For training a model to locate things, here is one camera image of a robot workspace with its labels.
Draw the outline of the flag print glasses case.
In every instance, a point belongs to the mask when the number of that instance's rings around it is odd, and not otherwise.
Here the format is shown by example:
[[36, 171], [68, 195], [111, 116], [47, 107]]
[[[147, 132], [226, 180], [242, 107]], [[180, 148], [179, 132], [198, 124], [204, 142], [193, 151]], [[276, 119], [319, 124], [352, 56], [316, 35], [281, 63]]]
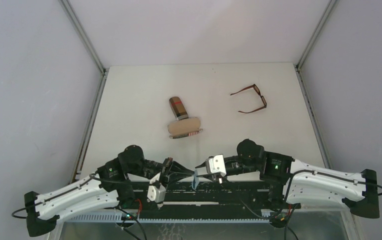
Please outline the flag print glasses case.
[[198, 117], [191, 117], [171, 122], [167, 126], [171, 139], [181, 139], [197, 135], [203, 131], [201, 120]]

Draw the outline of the brown striped glasses case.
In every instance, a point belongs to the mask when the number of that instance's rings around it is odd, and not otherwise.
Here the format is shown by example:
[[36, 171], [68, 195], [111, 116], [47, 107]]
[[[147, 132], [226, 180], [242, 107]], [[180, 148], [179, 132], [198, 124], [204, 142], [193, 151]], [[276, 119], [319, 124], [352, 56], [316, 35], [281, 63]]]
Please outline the brown striped glasses case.
[[178, 121], [189, 118], [185, 106], [183, 105], [182, 100], [178, 96], [173, 96], [168, 101], [171, 110]]

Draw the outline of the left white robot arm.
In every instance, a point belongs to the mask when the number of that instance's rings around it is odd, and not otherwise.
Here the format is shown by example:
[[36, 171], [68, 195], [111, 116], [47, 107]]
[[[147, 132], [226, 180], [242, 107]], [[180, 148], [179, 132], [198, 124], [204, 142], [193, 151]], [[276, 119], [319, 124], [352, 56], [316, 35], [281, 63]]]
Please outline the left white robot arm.
[[149, 180], [147, 198], [161, 204], [169, 184], [194, 172], [171, 157], [162, 163], [145, 159], [142, 148], [130, 145], [90, 175], [58, 190], [24, 195], [26, 227], [30, 237], [45, 235], [78, 215], [106, 208], [126, 209], [136, 196], [129, 175]]

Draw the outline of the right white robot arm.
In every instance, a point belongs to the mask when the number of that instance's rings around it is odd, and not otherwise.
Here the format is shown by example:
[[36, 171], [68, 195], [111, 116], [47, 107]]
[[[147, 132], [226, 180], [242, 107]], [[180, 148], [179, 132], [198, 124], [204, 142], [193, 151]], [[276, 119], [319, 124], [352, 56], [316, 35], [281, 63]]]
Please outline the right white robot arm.
[[258, 172], [259, 179], [269, 185], [268, 204], [273, 210], [285, 205], [343, 207], [353, 215], [378, 219], [379, 185], [377, 173], [342, 172], [314, 166], [292, 156], [266, 151], [253, 140], [244, 139], [237, 154], [208, 157], [197, 168], [205, 168], [204, 178], [225, 182], [227, 177]]

